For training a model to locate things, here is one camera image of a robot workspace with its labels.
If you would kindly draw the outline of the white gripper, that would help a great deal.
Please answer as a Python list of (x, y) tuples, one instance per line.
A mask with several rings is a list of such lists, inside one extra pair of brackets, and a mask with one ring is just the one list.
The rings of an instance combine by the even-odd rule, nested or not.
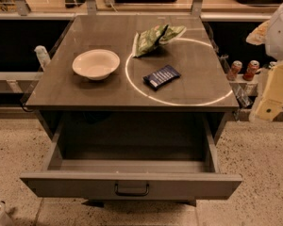
[[(265, 43), (266, 54), (283, 60), (283, 3), (267, 20), (255, 28), (246, 38), (253, 45)], [(249, 116), (250, 121), (273, 121), (283, 110), (283, 61), (277, 61), (261, 74), (258, 97)]]

